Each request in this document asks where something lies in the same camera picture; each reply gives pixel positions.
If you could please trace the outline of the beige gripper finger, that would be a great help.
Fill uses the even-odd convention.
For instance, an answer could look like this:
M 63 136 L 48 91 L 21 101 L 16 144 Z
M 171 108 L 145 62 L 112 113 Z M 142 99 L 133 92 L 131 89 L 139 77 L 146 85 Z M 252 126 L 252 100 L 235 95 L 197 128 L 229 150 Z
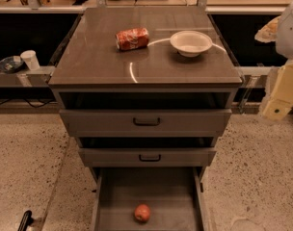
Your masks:
M 279 20 L 280 17 L 277 16 L 271 21 L 269 21 L 255 34 L 254 39 L 263 43 L 275 41 L 277 38 Z
M 293 108 L 293 60 L 268 73 L 260 115 L 273 121 L 284 119 Z

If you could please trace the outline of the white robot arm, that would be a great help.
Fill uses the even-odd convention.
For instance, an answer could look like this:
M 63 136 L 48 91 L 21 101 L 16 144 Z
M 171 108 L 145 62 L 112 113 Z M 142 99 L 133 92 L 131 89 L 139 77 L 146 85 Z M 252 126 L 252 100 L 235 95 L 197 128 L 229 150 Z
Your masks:
M 259 112 L 273 121 L 282 120 L 293 107 L 293 1 L 284 12 L 263 26 L 254 36 L 263 43 L 276 43 L 276 51 L 287 59 L 277 74 L 271 72 L 267 90 Z

